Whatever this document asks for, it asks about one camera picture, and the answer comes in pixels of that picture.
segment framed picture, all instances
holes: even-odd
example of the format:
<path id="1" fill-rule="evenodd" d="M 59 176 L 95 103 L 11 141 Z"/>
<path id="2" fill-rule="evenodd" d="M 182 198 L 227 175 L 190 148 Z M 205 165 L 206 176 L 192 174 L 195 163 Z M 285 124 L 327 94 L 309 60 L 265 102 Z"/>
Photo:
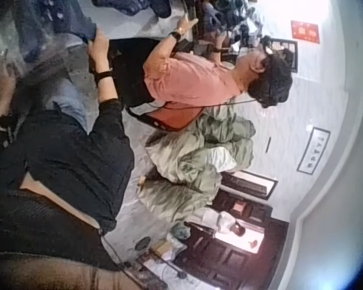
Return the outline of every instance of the framed picture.
<path id="1" fill-rule="evenodd" d="M 239 192 L 268 200 L 278 181 L 247 171 L 222 173 L 222 184 Z"/>
<path id="2" fill-rule="evenodd" d="M 327 147 L 330 135 L 330 131 L 313 127 L 297 171 L 313 175 Z"/>
<path id="3" fill-rule="evenodd" d="M 293 61 L 292 61 L 292 72 L 293 73 L 298 72 L 297 41 L 285 40 L 285 39 L 279 39 L 279 38 L 272 38 L 271 47 L 274 50 L 280 50 L 280 49 L 282 49 L 282 47 L 287 48 L 288 50 L 290 50 L 294 54 Z"/>

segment framed sign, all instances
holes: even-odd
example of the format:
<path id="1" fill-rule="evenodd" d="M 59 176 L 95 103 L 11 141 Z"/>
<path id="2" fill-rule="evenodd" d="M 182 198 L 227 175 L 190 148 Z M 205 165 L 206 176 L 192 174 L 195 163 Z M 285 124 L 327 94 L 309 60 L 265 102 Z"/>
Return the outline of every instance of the framed sign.
<path id="1" fill-rule="evenodd" d="M 288 50 L 290 50 L 294 54 L 294 57 L 293 57 L 293 60 L 292 60 L 292 72 L 293 73 L 298 72 L 297 41 L 272 38 L 271 47 L 274 50 L 280 50 L 280 49 L 282 49 L 282 47 L 287 48 Z"/>
<path id="2" fill-rule="evenodd" d="M 294 39 L 306 40 L 315 44 L 320 43 L 319 25 L 294 20 L 290 21 L 290 24 Z"/>
<path id="3" fill-rule="evenodd" d="M 222 185 L 239 192 L 268 200 L 278 181 L 246 171 L 222 173 Z"/>
<path id="4" fill-rule="evenodd" d="M 297 171 L 313 175 L 327 147 L 330 131 L 313 127 L 307 147 L 298 164 Z"/>

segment red sticker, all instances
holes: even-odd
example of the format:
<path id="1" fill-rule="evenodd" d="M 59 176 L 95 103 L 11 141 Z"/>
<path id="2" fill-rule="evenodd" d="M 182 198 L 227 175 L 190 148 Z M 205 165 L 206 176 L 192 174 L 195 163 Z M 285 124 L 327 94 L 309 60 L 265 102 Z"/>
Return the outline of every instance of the red sticker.
<path id="1" fill-rule="evenodd" d="M 301 21 L 290 21 L 292 24 L 292 37 L 294 39 L 306 40 L 320 43 L 319 25 Z"/>

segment jeans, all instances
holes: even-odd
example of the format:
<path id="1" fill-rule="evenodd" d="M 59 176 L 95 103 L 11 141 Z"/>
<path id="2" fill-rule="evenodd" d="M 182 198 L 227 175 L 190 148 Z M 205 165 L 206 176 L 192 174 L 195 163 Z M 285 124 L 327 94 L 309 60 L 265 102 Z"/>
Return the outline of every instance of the jeans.
<path id="1" fill-rule="evenodd" d="M 82 95 L 66 78 L 58 77 L 41 83 L 42 109 L 53 110 L 56 105 L 62 113 L 73 117 L 87 131 L 86 109 Z"/>

